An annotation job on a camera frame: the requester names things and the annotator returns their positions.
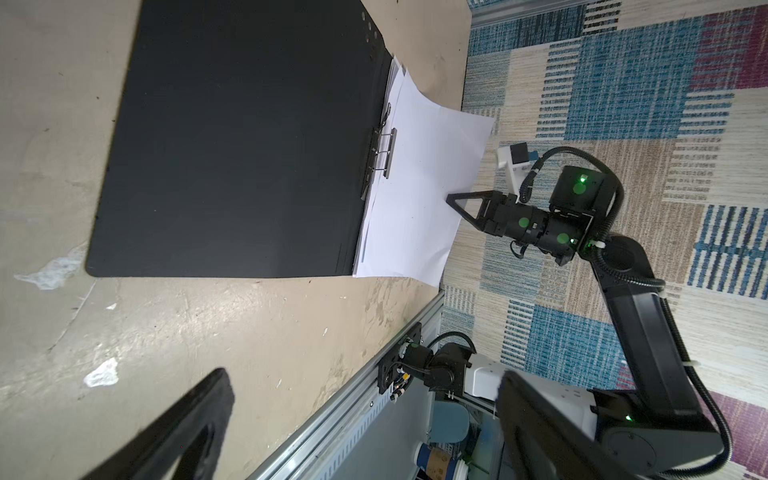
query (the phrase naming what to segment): wires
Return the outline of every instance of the wires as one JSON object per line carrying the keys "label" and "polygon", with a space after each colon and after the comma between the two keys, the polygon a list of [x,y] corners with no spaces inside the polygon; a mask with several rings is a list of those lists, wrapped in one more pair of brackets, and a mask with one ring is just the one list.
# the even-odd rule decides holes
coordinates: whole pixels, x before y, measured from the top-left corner
{"label": "wires", "polygon": [[723,442],[723,451],[718,455],[715,455],[714,458],[712,458],[709,462],[693,468],[672,468],[670,470],[666,470],[665,472],[661,472],[660,475],[653,475],[651,478],[695,478],[714,473],[720,470],[730,460],[731,455],[733,454],[733,436],[731,435],[730,427],[728,426],[728,422],[725,419],[725,416],[723,416],[723,413],[720,411],[720,407],[717,406],[717,403],[714,401],[712,395],[709,393],[709,390],[707,390],[707,387],[699,378],[692,362],[690,361],[688,351],[685,347],[685,344],[683,343],[682,337],[680,336],[680,331],[677,329],[677,324],[674,321],[674,317],[672,316],[672,310],[669,306],[669,302],[667,301],[666,295],[664,295],[664,286],[666,285],[666,282],[657,278],[645,278],[628,275],[608,265],[608,263],[605,261],[605,258],[603,257],[605,240],[608,238],[611,227],[613,226],[614,221],[618,216],[619,210],[621,209],[621,205],[624,202],[624,186],[621,184],[621,181],[618,179],[616,174],[614,174],[614,172],[608,168],[607,165],[599,161],[591,154],[574,147],[556,147],[544,153],[531,168],[531,171],[528,173],[528,176],[525,178],[525,180],[523,180],[523,183],[520,186],[520,201],[525,204],[531,199],[531,193],[533,192],[533,180],[535,179],[536,175],[541,170],[541,167],[544,165],[544,162],[548,158],[559,153],[569,153],[583,158],[590,164],[594,165],[599,171],[612,177],[615,180],[617,188],[616,194],[614,196],[614,202],[611,205],[611,209],[606,214],[604,220],[600,224],[594,226],[594,232],[591,235],[592,238],[590,239],[591,242],[587,242],[583,247],[584,249],[589,248],[590,251],[585,251],[584,256],[589,257],[589,259],[594,261],[601,270],[613,278],[639,286],[661,289],[661,293],[659,295],[661,311],[664,315],[664,319],[666,320],[667,325],[669,326],[669,330],[672,333],[672,338],[677,348],[677,352],[680,355],[680,360],[684,363],[685,373],[688,376],[690,383],[694,386],[699,396],[703,400],[704,405],[706,405],[707,409],[709,409],[709,411],[712,413],[715,423],[717,424],[717,429],[720,431],[720,438]]}
{"label": "wires", "polygon": [[694,388],[699,393],[699,396],[704,401],[704,405],[706,405],[709,411],[712,413],[712,416],[715,419],[715,423],[717,424],[717,429],[720,430],[720,439],[723,442],[723,451],[715,455],[714,458],[712,458],[704,465],[699,465],[693,468],[672,468],[671,470],[661,472],[661,477],[656,475],[654,478],[703,477],[720,470],[730,460],[730,457],[733,454],[733,436],[731,435],[730,427],[728,426],[728,422],[725,419],[725,416],[723,416],[723,413],[720,411],[720,407],[717,406],[717,403],[712,398],[712,395],[710,395],[709,390],[707,390],[707,387],[704,386],[704,383],[696,374],[696,370],[690,364],[688,350],[685,348],[683,338],[680,336],[680,331],[677,329],[677,324],[674,322],[674,317],[672,316],[672,310],[670,309],[669,302],[667,302],[667,299],[663,297],[660,298],[660,301],[661,311],[664,313],[664,318],[667,321],[670,332],[672,333],[672,338],[674,340],[675,346],[677,347],[677,351],[680,354],[680,359],[683,362],[688,362],[688,365],[684,366],[685,373],[688,375],[690,382],[693,384]]}
{"label": "wires", "polygon": [[394,363],[392,364],[392,368],[395,368],[395,367],[397,367],[397,366],[404,366],[404,367],[406,367],[407,369],[411,369],[411,370],[413,370],[414,372],[423,373],[423,374],[425,374],[425,375],[429,375],[429,374],[430,374],[430,371],[429,371],[429,370],[420,369],[418,366],[409,365],[409,364],[407,364],[407,363],[403,363],[403,362],[394,362]]}
{"label": "wires", "polygon": [[442,340],[444,338],[448,338],[450,336],[458,336],[458,337],[463,338],[469,344],[469,348],[472,350],[472,353],[477,353],[478,352],[478,350],[475,348],[475,344],[472,343],[472,339],[469,338],[469,336],[466,333],[463,333],[463,332],[445,332],[445,333],[442,333],[440,335],[437,335],[437,337],[435,337],[435,339],[433,341],[431,341],[427,345],[427,348],[431,349],[432,346],[435,345],[437,342],[439,342],[440,340]]}
{"label": "wires", "polygon": [[594,155],[589,154],[575,147],[555,147],[550,150],[547,150],[541,156],[541,158],[539,158],[536,161],[536,163],[531,168],[531,171],[528,172],[528,176],[525,177],[525,180],[523,180],[523,183],[520,185],[520,201],[523,204],[525,204],[531,199],[531,194],[533,193],[533,180],[536,178],[536,175],[541,170],[541,167],[544,166],[544,162],[548,158],[552,157],[553,155],[560,154],[560,153],[572,154],[572,155],[575,155],[576,157],[579,157],[588,161],[590,164],[594,165],[599,171],[608,175],[609,177],[612,177],[615,180],[617,185],[616,194],[614,196],[614,202],[611,205],[611,209],[606,214],[605,219],[600,224],[594,226],[594,229],[591,233],[592,238],[590,239],[592,240],[592,242],[587,242],[584,244],[584,247],[583,247],[584,249],[587,249],[587,248],[591,249],[590,252],[585,253],[585,256],[590,257],[592,260],[594,260],[594,262],[600,267],[601,270],[603,270],[605,273],[608,273],[614,278],[617,278],[627,283],[633,283],[639,286],[664,288],[664,286],[667,283],[662,279],[632,276],[624,272],[621,272],[619,270],[616,270],[612,266],[608,265],[608,263],[605,261],[605,258],[603,258],[603,249],[597,248],[594,245],[592,245],[592,243],[605,242],[605,240],[608,238],[608,234],[611,232],[611,227],[613,226],[614,221],[616,220],[616,217],[619,214],[621,205],[624,203],[624,186],[621,184],[621,181],[616,176],[616,174],[610,168],[608,168],[606,164],[599,161]]}
{"label": "wires", "polygon": [[392,395],[389,396],[389,399],[393,402],[397,402],[397,399],[406,393],[406,390],[411,386],[412,382],[413,377],[407,373],[403,373],[400,379],[395,382],[395,386],[392,389]]}

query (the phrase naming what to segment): carpet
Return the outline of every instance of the carpet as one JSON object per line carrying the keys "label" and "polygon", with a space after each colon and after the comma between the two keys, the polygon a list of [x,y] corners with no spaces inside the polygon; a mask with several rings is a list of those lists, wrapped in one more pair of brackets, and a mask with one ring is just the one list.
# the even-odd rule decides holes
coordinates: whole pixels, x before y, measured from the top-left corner
{"label": "carpet", "polygon": [[[736,438],[711,478],[768,477],[768,5],[602,0],[472,30],[462,110],[494,117],[473,190],[508,191],[496,148],[571,145],[602,159],[627,199],[614,230],[668,282],[680,331]],[[470,2],[471,7],[488,2]],[[576,157],[558,155],[531,203]],[[466,222],[443,277],[443,330],[549,379],[632,378],[589,265],[523,260]]]}

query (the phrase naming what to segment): black binder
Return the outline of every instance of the black binder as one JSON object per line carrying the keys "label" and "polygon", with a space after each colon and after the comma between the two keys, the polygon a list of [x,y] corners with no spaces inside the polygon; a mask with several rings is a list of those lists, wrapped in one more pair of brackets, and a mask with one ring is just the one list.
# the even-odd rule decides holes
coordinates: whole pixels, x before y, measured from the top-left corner
{"label": "black binder", "polygon": [[144,0],[86,271],[351,274],[391,61],[359,0]]}

